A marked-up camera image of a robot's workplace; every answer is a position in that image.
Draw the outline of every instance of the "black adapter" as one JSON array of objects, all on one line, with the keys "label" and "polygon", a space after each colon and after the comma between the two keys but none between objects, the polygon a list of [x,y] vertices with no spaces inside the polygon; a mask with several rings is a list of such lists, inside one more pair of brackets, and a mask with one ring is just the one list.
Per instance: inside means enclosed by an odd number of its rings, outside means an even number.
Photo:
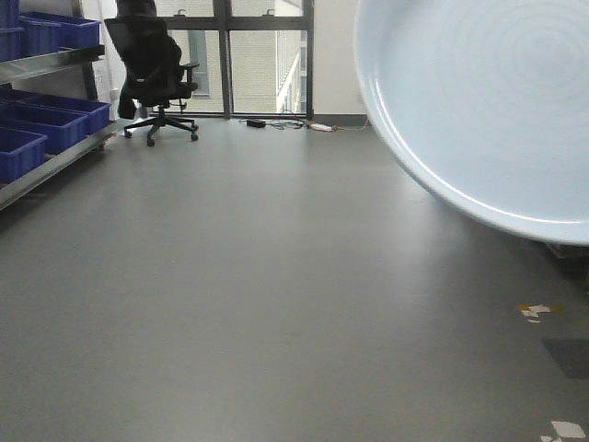
[{"label": "black adapter", "polygon": [[256,127],[258,129],[262,129],[266,127],[266,122],[262,120],[246,120],[246,125],[249,127]]}]

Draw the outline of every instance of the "blue plastic bin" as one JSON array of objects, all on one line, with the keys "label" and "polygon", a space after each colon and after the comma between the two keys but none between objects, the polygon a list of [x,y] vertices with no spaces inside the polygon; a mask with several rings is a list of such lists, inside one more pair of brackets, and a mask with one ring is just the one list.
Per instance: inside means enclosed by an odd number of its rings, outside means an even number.
[{"label": "blue plastic bin", "polygon": [[0,29],[0,62],[20,58],[20,37],[23,30],[23,28]]},{"label": "blue plastic bin", "polygon": [[0,182],[9,183],[45,160],[47,136],[0,126]]},{"label": "blue plastic bin", "polygon": [[69,99],[66,97],[54,97],[52,95],[40,95],[28,99],[28,104],[47,108],[57,108],[65,111],[75,111],[87,114],[86,133],[94,134],[110,123],[110,104],[88,99]]},{"label": "blue plastic bin", "polygon": [[62,25],[59,28],[59,45],[64,48],[87,48],[100,44],[99,21],[44,12],[24,12],[21,16]]},{"label": "blue plastic bin", "polygon": [[0,0],[0,28],[18,26],[18,0]]},{"label": "blue plastic bin", "polygon": [[0,108],[0,125],[48,136],[46,151],[60,154],[86,137],[83,113],[10,103]]},{"label": "blue plastic bin", "polygon": [[25,30],[20,42],[23,57],[59,52],[59,29],[62,25],[28,17],[21,17],[19,23]]},{"label": "blue plastic bin", "polygon": [[9,89],[7,87],[0,87],[0,99],[5,101],[28,101],[38,97],[39,94],[35,92],[27,92],[25,90]]}]

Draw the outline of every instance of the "dark floor mat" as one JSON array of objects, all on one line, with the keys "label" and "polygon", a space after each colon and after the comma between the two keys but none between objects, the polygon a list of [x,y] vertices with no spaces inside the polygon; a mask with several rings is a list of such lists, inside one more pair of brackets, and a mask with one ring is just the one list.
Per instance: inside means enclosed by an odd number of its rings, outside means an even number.
[{"label": "dark floor mat", "polygon": [[542,342],[569,379],[589,379],[588,339],[543,339]]}]

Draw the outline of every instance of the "glass window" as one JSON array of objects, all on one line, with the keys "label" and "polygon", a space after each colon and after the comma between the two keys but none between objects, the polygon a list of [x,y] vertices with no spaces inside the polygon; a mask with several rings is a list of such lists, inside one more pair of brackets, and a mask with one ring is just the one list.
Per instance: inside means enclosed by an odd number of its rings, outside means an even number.
[{"label": "glass window", "polygon": [[223,112],[219,33],[216,30],[171,30],[182,50],[181,64],[199,63],[194,79],[199,85],[187,100],[186,111]]},{"label": "glass window", "polygon": [[301,17],[303,0],[231,0],[235,17]]},{"label": "glass window", "polygon": [[212,17],[213,0],[156,0],[157,14],[160,17],[172,17],[182,9],[180,14],[186,17]]},{"label": "glass window", "polygon": [[301,70],[306,71],[306,46],[301,48]]},{"label": "glass window", "polygon": [[232,31],[234,111],[301,112],[301,42],[299,30]]},{"label": "glass window", "polygon": [[301,76],[301,101],[306,101],[306,76]]}]

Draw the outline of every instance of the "light blue plate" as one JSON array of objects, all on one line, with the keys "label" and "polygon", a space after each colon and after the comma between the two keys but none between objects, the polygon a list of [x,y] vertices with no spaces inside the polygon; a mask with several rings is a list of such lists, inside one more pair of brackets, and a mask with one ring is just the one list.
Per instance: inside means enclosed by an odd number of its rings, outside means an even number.
[{"label": "light blue plate", "polygon": [[589,244],[589,2],[360,0],[355,57],[372,123],[423,187]]}]

